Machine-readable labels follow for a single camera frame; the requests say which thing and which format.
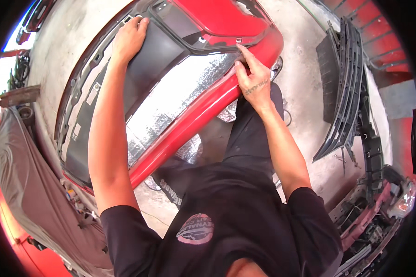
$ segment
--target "red car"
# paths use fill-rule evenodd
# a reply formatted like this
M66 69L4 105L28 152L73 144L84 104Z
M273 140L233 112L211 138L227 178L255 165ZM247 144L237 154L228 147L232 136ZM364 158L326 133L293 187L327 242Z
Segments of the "red car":
M22 27L18 32L16 42L21 45L27 41L31 32L38 32L42 27L42 23L49 14L54 0L36 0L29 8L22 22Z
M256 0L138 0L95 37L71 73L58 110L55 139L64 175L92 193L88 136L97 95L118 29L150 18L146 39L128 65L124 110L133 187L189 141L239 95L233 68L240 43L275 76L283 37Z

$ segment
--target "man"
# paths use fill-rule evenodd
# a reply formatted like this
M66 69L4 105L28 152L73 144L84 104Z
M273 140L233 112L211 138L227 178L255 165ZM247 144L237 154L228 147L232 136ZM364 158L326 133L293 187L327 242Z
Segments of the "man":
M148 228L128 176L123 114L127 64L148 22L133 18L117 33L89 132L89 174L115 275L333 276L343 255L339 234L280 116L270 70L240 45L251 74L235 63L243 97L223 162L171 159L161 167L154 175L181 198L180 210L163 240Z

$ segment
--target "car cover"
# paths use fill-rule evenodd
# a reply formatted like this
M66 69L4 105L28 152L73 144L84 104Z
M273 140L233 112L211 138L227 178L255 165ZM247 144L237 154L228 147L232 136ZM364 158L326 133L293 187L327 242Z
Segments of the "car cover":
M113 276L101 225L85 219L67 200L15 108L1 113L0 188L30 236L84 276Z

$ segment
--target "forearm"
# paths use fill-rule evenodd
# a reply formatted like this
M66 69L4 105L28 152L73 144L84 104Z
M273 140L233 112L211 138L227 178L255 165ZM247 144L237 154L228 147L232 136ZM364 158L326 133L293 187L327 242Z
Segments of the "forearm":
M137 206L128 175L123 85L126 65L110 61L89 130L88 166L100 211L117 204ZM111 196L118 193L122 196Z
M273 103L258 114L265 125L273 167L288 200L298 187L311 188L305 159Z

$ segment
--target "black pants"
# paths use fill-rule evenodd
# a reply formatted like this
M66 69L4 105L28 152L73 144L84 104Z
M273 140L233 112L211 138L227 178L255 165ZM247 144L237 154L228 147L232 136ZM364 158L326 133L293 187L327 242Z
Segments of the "black pants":
M283 98L280 88L271 82L271 99L283 119ZM241 95L222 163L260 171L272 179L274 174L265 126L251 104ZM151 176L178 208L189 185L204 166L196 166L173 156Z

